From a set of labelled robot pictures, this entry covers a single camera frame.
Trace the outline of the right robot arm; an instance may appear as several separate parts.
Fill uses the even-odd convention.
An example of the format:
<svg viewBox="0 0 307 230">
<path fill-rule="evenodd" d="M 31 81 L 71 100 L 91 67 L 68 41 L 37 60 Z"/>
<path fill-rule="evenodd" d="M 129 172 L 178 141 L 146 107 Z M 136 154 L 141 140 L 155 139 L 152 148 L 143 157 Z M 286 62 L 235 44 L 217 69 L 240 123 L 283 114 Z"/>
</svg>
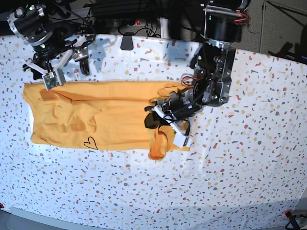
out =
<svg viewBox="0 0 307 230">
<path fill-rule="evenodd" d="M 67 21 L 71 16 L 82 20 L 92 30 L 91 35 L 79 35 L 74 40 L 73 25 Z M 15 8 L 7 17 L 10 30 L 30 45 L 34 55 L 25 61 L 23 71 L 30 70 L 34 80 L 42 80 L 46 89 L 65 84 L 62 69 L 70 60 L 78 62 L 81 73 L 89 71 L 89 45 L 96 38 L 92 24 L 73 12 L 69 0 L 31 0 L 25 6 Z"/>
</svg>

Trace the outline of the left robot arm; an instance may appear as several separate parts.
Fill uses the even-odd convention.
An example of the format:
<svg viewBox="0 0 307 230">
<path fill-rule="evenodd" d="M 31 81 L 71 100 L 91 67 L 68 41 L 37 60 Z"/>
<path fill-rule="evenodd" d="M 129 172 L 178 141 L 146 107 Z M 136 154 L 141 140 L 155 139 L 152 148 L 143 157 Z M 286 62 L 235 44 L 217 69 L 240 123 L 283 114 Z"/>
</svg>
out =
<svg viewBox="0 0 307 230">
<path fill-rule="evenodd" d="M 156 92 L 157 82 L 66 82 L 62 69 L 71 59 L 80 64 L 84 75 L 89 75 L 88 47 L 96 39 L 96 33 L 92 33 L 70 41 L 72 26 L 49 19 L 54 12 L 70 12 L 70 7 L 51 1 L 17 8 L 11 30 L 35 52 L 23 69 L 30 69 L 34 79 L 42 79 L 45 86 L 40 91 L 43 105 L 38 108 L 41 121 L 36 123 L 35 135 L 50 144 L 58 141 L 65 145 L 69 138 L 76 142 L 87 136 L 84 145 L 89 147 L 98 136 L 109 138 L 115 132 L 122 138 L 125 130 L 138 127 L 139 121 L 132 116 L 136 112 L 144 116 L 142 129 L 166 127 L 175 135 L 176 146 L 187 146 L 192 118 L 203 107 L 219 107 L 229 99 L 236 52 L 231 44 L 241 38 L 248 6 L 247 0 L 209 2 L 204 9 L 204 43 L 191 62 L 195 69 L 191 84 L 183 77 L 183 89 L 169 87 L 166 95 L 148 100 L 141 109 L 136 104 Z"/>
</svg>

